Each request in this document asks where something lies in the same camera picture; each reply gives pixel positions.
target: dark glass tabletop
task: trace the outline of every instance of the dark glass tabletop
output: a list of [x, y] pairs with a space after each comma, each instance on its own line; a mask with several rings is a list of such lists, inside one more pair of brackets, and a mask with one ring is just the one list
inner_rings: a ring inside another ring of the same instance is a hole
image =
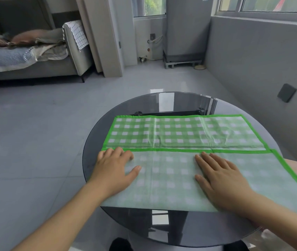
[[[98, 152], [117, 115], [136, 112], [162, 113], [201, 110], [209, 114], [243, 114], [270, 148], [280, 153], [275, 140], [252, 116], [225, 101], [195, 93], [168, 92], [142, 95], [119, 104], [106, 113], [93, 127], [83, 151], [83, 172], [86, 181], [92, 174]], [[251, 234], [250, 221], [229, 212], [166, 211], [102, 207], [116, 222], [138, 235], [173, 246], [210, 247], [224, 245]], [[167, 214], [168, 224], [155, 224], [153, 215]]]

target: finger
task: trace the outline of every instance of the finger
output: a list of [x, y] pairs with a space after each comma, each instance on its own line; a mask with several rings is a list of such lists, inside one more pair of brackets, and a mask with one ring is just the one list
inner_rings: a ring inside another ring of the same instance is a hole
[[227, 162], [223, 158], [221, 158], [220, 156], [218, 156], [216, 154], [210, 154], [210, 156], [220, 165], [221, 168], [230, 169]]
[[126, 164], [126, 162], [128, 162], [129, 160], [134, 159], [134, 154], [131, 151], [126, 151], [122, 154], [122, 156], [120, 156], [120, 158], [122, 159], [124, 164]]
[[203, 176], [196, 174], [195, 179], [200, 185], [201, 189], [209, 196], [211, 192], [213, 191], [209, 181], [207, 181]]
[[106, 150], [106, 152], [104, 153], [104, 157], [105, 157], [105, 158], [109, 158], [113, 151], [114, 151], [114, 150], [113, 150], [112, 148], [108, 148], [108, 149]]
[[119, 156], [121, 156], [122, 153], [123, 149], [121, 147], [117, 147], [116, 149], [114, 149], [111, 155], [115, 158], [119, 158]]
[[207, 162], [211, 166], [213, 170], [215, 171], [220, 170], [221, 169], [220, 165], [210, 155], [206, 154], [205, 152], [201, 153], [201, 157], [204, 159], [205, 162]]
[[141, 166], [136, 166], [131, 170], [131, 172], [128, 173], [128, 175], [126, 176], [126, 184], [128, 186], [130, 186], [130, 184], [135, 180], [135, 178], [137, 178], [141, 168]]
[[103, 156], [104, 156], [104, 153], [105, 153], [105, 151], [100, 151], [99, 154], [97, 155], [97, 160], [96, 161], [101, 160], [103, 158]]
[[199, 155], [195, 155], [195, 160], [198, 164], [198, 166], [201, 168], [202, 172], [204, 175], [208, 176], [208, 178], [210, 179], [211, 174], [213, 173], [213, 169], [211, 168], [211, 166], [205, 162]]
[[230, 167], [231, 169], [240, 172], [240, 171], [239, 171], [239, 168], [238, 168], [234, 163], [232, 163], [232, 162], [229, 161], [229, 160], [225, 160], [225, 161], [226, 161], [226, 163], [229, 165], [229, 167]]

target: wall switch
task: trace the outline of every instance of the wall switch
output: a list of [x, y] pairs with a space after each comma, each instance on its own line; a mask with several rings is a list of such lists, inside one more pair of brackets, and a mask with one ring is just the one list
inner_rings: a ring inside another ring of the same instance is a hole
[[279, 94], [277, 95], [283, 102], [288, 103], [293, 95], [297, 92], [297, 89], [290, 84], [284, 84]]

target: forearm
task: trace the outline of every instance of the forearm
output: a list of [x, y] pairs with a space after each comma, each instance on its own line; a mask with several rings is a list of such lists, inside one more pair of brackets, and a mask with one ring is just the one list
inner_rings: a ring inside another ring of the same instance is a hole
[[297, 213], [259, 195], [244, 216], [269, 229], [297, 250]]
[[86, 184], [60, 211], [13, 251], [68, 251], [80, 229], [102, 201], [103, 195], [94, 183]]

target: hand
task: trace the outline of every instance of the hand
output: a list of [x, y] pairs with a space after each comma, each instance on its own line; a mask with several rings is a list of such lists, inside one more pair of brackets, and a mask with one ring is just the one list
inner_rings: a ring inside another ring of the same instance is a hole
[[195, 179], [215, 206], [244, 215], [248, 203], [260, 196], [232, 162], [205, 152], [195, 159], [208, 180], [201, 175], [195, 175]]
[[103, 200], [125, 190], [138, 176], [141, 166], [136, 166], [125, 175], [125, 164], [134, 158], [130, 151], [109, 148], [99, 152], [96, 164], [87, 184], [94, 184], [101, 191]]

